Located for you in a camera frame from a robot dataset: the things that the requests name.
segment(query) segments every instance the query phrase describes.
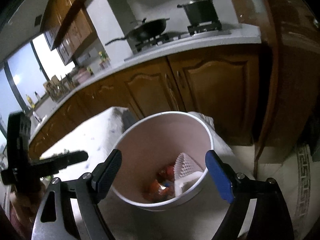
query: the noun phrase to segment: frying pan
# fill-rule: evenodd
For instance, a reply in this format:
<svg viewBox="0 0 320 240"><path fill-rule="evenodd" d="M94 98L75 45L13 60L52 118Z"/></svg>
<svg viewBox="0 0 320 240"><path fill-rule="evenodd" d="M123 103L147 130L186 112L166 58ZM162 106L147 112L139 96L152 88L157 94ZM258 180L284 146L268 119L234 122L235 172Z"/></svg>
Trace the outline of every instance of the frying pan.
<svg viewBox="0 0 320 240"><path fill-rule="evenodd" d="M129 31L124 37L108 41L105 44L105 46L109 45L110 43L113 43L114 41L123 41L126 39L131 39L137 42L149 40L164 32L167 26L167 20L169 19L170 18L162 18L146 22L146 18L144 18L141 25L136 26L134 29Z"/></svg>

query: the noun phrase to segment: ceiling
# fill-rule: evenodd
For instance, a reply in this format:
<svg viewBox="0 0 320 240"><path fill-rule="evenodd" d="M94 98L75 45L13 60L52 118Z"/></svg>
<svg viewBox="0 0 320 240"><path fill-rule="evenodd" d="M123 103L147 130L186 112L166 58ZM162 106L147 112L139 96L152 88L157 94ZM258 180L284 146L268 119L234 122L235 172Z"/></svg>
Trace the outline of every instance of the ceiling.
<svg viewBox="0 0 320 240"><path fill-rule="evenodd" d="M0 32L0 62L40 32L35 19L44 13L48 0L24 0Z"/></svg>

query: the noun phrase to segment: countertop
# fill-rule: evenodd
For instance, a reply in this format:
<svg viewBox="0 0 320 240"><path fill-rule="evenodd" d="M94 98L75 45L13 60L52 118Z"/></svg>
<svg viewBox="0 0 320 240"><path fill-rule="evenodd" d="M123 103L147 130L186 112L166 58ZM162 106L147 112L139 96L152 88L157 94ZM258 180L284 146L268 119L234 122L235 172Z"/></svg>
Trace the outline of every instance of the countertop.
<svg viewBox="0 0 320 240"><path fill-rule="evenodd" d="M103 79L109 75L112 75L118 71L124 70L131 66L137 65L142 62L146 62L148 60L152 60L159 57L164 57L170 54L175 54L182 51L199 49L205 47L212 46L220 46L220 45L231 45L231 44L250 44L250 43L261 43L260 38L260 30L259 27L249 24L238 24L238 25L230 25L222 23L223 35L217 35L212 37L188 40L185 42L179 43L167 43L166 46L160 46L158 49L153 49L148 52L142 52L132 57L129 60L112 64L111 67L100 71L98 74L89 78L86 82L77 86L73 89L65 98L60 101L59 104L51 111L51 113L47 114L47 117L36 127L33 135L31 136L31 140L36 136L38 131L45 125L47 120L62 106L70 97L72 97L77 91L91 85L94 82L97 82L100 79Z"/></svg>

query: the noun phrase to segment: black pot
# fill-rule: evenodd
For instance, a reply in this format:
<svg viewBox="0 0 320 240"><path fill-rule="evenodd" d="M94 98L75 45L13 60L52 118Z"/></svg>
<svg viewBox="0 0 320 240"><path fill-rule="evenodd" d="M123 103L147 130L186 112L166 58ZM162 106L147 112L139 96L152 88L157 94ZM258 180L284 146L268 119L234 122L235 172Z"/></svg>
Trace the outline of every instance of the black pot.
<svg viewBox="0 0 320 240"><path fill-rule="evenodd" d="M185 10L192 26L198 26L204 22L219 21L212 0L192 0L187 4L178 4L177 7Z"/></svg>
<svg viewBox="0 0 320 240"><path fill-rule="evenodd" d="M136 42L143 42L150 40L151 38L155 38L164 32L165 28L167 27L167 20L169 19L170 18L157 19L146 22L146 18L144 18L141 25L138 25L129 31L126 36L108 41L105 46L113 43L114 41L122 41L126 39L131 39Z"/></svg>

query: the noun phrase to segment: white foam mesh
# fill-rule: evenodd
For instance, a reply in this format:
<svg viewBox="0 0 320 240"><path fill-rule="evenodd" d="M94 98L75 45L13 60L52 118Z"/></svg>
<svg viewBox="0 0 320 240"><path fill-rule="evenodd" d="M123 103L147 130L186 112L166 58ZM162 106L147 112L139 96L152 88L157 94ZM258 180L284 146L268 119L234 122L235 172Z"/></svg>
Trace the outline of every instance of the white foam mesh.
<svg viewBox="0 0 320 240"><path fill-rule="evenodd" d="M180 153L174 165L174 179L183 178L196 171L203 172L188 154Z"/></svg>

